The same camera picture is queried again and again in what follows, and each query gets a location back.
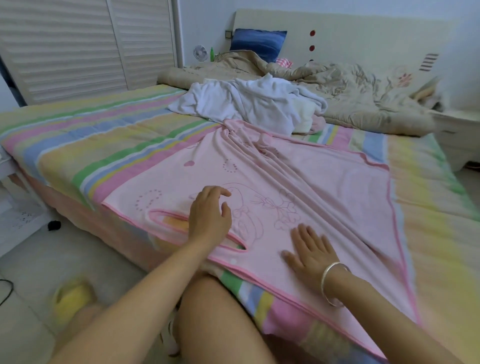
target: louvered closet door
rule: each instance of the louvered closet door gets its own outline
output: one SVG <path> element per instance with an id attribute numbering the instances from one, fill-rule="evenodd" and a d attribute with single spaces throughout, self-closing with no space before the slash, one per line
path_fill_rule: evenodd
<path id="1" fill-rule="evenodd" d="M 129 90 L 156 85 L 175 67 L 169 0 L 107 0 Z"/>
<path id="2" fill-rule="evenodd" d="M 0 56 L 29 105 L 127 91 L 106 0 L 0 0 Z"/>

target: bed frame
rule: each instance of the bed frame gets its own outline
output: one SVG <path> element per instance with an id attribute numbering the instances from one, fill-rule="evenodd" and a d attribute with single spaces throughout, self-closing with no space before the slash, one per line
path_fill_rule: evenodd
<path id="1" fill-rule="evenodd" d="M 238 9 L 233 29 L 287 30 L 280 57 L 293 67 L 310 60 L 358 63 L 414 92 L 433 78 L 430 70 L 454 26 L 421 18 Z"/>

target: dotted pattern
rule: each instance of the dotted pattern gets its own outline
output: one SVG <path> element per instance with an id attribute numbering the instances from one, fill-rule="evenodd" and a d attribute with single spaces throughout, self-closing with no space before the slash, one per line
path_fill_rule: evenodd
<path id="1" fill-rule="evenodd" d="M 238 170 L 237 165 L 229 158 L 225 159 L 225 162 L 223 163 L 223 169 L 230 173 L 237 173 Z"/>
<path id="2" fill-rule="evenodd" d="M 156 189 L 145 192 L 144 194 L 138 196 L 138 199 L 135 201 L 135 209 L 137 211 L 148 209 L 152 203 L 155 202 L 155 200 L 160 198 L 161 195 L 162 191 Z"/>

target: white towel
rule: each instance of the white towel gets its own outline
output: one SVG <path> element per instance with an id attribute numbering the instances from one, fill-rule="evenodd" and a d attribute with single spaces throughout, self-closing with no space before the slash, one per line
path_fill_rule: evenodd
<path id="1" fill-rule="evenodd" d="M 302 122 L 295 99 L 315 103 L 317 116 L 327 109 L 322 97 L 269 73 L 255 81 L 194 83 L 168 108 L 178 114 L 200 116 L 219 123 L 225 119 L 241 119 L 271 132 L 290 135 Z"/>

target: black cable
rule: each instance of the black cable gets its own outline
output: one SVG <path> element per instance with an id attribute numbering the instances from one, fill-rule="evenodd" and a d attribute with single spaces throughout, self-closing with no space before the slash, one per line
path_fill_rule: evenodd
<path id="1" fill-rule="evenodd" d="M 8 292 L 7 297 L 5 297 L 5 298 L 3 299 L 3 301 L 0 303 L 0 306 L 3 305 L 3 303 L 10 297 L 10 295 L 11 295 L 12 292 L 13 292 L 13 282 L 12 282 L 11 280 L 8 280 L 8 279 L 0 279 L 0 282 L 1 282 L 1 281 L 10 283 L 10 292 Z"/>

